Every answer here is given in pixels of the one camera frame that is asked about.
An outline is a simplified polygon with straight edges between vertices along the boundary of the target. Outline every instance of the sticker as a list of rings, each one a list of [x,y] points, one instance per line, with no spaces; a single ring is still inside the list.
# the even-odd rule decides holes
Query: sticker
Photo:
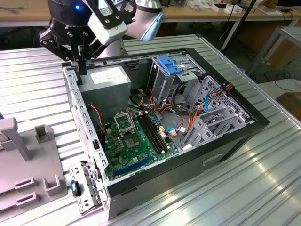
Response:
[[[185,127],[181,127],[181,128],[180,128],[180,131],[181,131],[181,132],[185,132],[185,129],[186,129]]]
[[[104,5],[102,5],[102,6],[99,7],[99,8],[102,8],[102,9],[100,9],[100,12],[102,13],[102,15],[104,15],[104,16],[111,15],[112,12],[108,8],[108,6],[106,5],[106,3],[104,1],[100,1],[100,2],[104,3]]]
[[[189,149],[189,148],[191,148],[191,147],[192,147],[191,144],[187,144],[187,145],[183,148],[183,151],[185,151],[185,150],[187,150],[187,149]]]
[[[127,82],[127,76],[119,67],[109,68],[100,72],[92,72],[91,78],[94,84],[113,81],[114,85],[117,85]]]

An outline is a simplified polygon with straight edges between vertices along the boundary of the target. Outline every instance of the yellow wire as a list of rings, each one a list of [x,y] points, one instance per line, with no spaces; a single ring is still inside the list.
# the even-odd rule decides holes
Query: yellow wire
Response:
[[[139,104],[137,104],[135,107],[140,107],[143,103],[143,98],[144,98],[144,93],[142,95],[141,101],[139,102]]]

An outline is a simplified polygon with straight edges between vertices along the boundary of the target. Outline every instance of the aluminum workbench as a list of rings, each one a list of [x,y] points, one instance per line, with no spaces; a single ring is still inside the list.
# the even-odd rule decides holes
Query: aluminum workbench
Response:
[[[193,47],[236,86],[270,125],[232,158],[123,215],[102,208],[81,216],[69,187],[56,201],[3,225],[300,225],[300,123],[205,39],[195,35],[128,40],[129,54]],[[67,184],[68,168],[85,159],[69,109],[61,60],[43,48],[0,52],[0,111],[19,131],[51,125]]]

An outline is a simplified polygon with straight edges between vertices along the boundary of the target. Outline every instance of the motherboard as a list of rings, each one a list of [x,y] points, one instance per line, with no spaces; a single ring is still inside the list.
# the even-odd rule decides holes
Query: motherboard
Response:
[[[178,153],[174,142],[162,134],[163,127],[155,113],[143,116],[123,114],[120,117],[117,115],[117,118],[114,117],[104,125],[105,154],[109,162],[106,175],[109,180],[130,174]],[[124,129],[131,126],[135,130],[124,133]]]

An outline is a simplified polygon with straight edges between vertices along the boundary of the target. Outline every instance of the ram slot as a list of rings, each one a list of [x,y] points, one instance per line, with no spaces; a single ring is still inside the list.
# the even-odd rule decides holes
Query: ram slot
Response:
[[[162,140],[159,133],[156,131],[156,128],[151,123],[148,116],[138,117],[138,121],[142,126],[143,131],[145,132],[147,138],[150,140],[150,143],[155,148],[157,154],[161,154],[162,151],[167,151],[167,147]]]

